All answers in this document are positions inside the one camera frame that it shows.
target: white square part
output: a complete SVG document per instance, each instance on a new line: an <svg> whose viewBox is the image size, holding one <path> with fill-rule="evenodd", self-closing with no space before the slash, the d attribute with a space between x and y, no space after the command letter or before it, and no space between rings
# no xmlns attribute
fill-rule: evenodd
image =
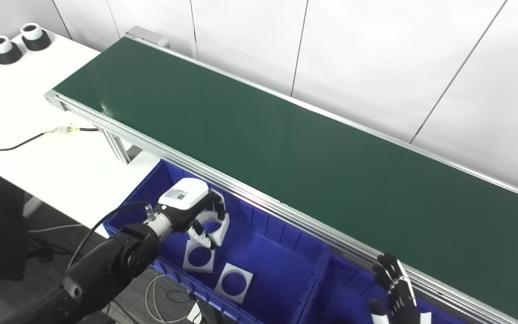
<svg viewBox="0 0 518 324"><path fill-rule="evenodd" d="M210 250L211 257L209 259L209 262L202 266L194 266L193 264L191 264L191 262L189 262L189 256L191 255L191 252L193 252L193 250L195 250L196 248L205 247L195 241L187 241L187 246L185 247L185 256L183 257L183 269L185 271L191 272L212 273L213 265L215 263L215 250Z"/></svg>
<svg viewBox="0 0 518 324"><path fill-rule="evenodd" d="M239 293L239 295L233 296L226 293L223 289L223 279L230 274L230 273L238 273L245 278L245 289L243 289L242 293ZM251 285L251 279L253 279L253 273L250 273L249 271L245 271L241 269L240 267L236 267L232 265L231 263L226 263L225 268L223 269L223 273L219 277L219 281L217 283L217 287L215 287L215 291L220 293L226 298L229 298L233 302L241 305L243 304L243 300L245 300L245 295L247 295L247 291L249 290L249 286Z"/></svg>
<svg viewBox="0 0 518 324"><path fill-rule="evenodd" d="M230 220L229 213L225 213L224 220L220 221L217 217L217 211L202 211L199 215L197 215L197 220L201 225L207 224L210 222L220 223L221 226L214 230L211 233L207 233L209 238L217 245L221 246L223 244L223 240L225 239L225 234L229 228Z"/></svg>

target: black cylindrical part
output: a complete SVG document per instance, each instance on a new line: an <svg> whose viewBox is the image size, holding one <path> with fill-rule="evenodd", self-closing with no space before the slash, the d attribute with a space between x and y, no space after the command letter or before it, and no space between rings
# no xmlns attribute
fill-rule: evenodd
<svg viewBox="0 0 518 324"><path fill-rule="evenodd" d="M23 25L20 32L23 35L21 39L23 39L25 47L30 51L41 51L51 44L47 31L43 30L35 22Z"/></svg>
<svg viewBox="0 0 518 324"><path fill-rule="evenodd" d="M17 62L23 54L16 43L0 35L0 64Z"/></svg>

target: robotic arm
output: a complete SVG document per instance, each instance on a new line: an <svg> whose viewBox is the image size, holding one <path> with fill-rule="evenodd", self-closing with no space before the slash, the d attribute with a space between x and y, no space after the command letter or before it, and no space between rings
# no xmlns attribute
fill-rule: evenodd
<svg viewBox="0 0 518 324"><path fill-rule="evenodd" d="M387 291L389 315L379 299L372 299L370 312L373 324L431 324L431 313L419 313L407 271L396 256L386 252L373 265L375 281Z"/></svg>
<svg viewBox="0 0 518 324"><path fill-rule="evenodd" d="M67 269L60 285L0 324L113 323L101 310L156 260L167 235L189 231L191 238L214 248L196 220L210 209L217 211L219 219L224 217L222 195L202 180L181 179L148 211L144 223L124 226Z"/></svg>

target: cable connector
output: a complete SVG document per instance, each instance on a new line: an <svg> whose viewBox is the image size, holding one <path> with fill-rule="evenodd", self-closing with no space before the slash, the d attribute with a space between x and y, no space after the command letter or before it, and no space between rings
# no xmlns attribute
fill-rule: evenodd
<svg viewBox="0 0 518 324"><path fill-rule="evenodd" d="M74 127L70 127L70 126L60 126L52 131L49 131L48 133L68 134L72 131L77 131L77 129Z"/></svg>
<svg viewBox="0 0 518 324"><path fill-rule="evenodd" d="M71 126L60 126L54 130L46 131L46 133L68 134L72 131L99 131L96 128L80 128Z"/></svg>

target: white wall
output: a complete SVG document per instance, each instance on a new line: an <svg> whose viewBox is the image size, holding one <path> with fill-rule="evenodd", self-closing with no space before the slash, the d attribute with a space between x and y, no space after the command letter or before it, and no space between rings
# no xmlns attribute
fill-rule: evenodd
<svg viewBox="0 0 518 324"><path fill-rule="evenodd" d="M52 0L0 0L0 35L15 37L30 22L69 37Z"/></svg>
<svg viewBox="0 0 518 324"><path fill-rule="evenodd" d="M409 142L502 0L310 0L293 96Z"/></svg>
<svg viewBox="0 0 518 324"><path fill-rule="evenodd" d="M413 144L518 186L518 1L506 4Z"/></svg>
<svg viewBox="0 0 518 324"><path fill-rule="evenodd" d="M121 36L140 25L165 35L172 50L197 58L188 0L109 0L109 6Z"/></svg>
<svg viewBox="0 0 518 324"><path fill-rule="evenodd" d="M192 0L199 59L290 95L306 0Z"/></svg>
<svg viewBox="0 0 518 324"><path fill-rule="evenodd" d="M71 38L103 51L120 35L107 0L54 0Z"/></svg>
<svg viewBox="0 0 518 324"><path fill-rule="evenodd" d="M518 0L444 96L503 0L56 2L94 49L142 25L172 49L403 141L420 130L413 144L518 186Z"/></svg>

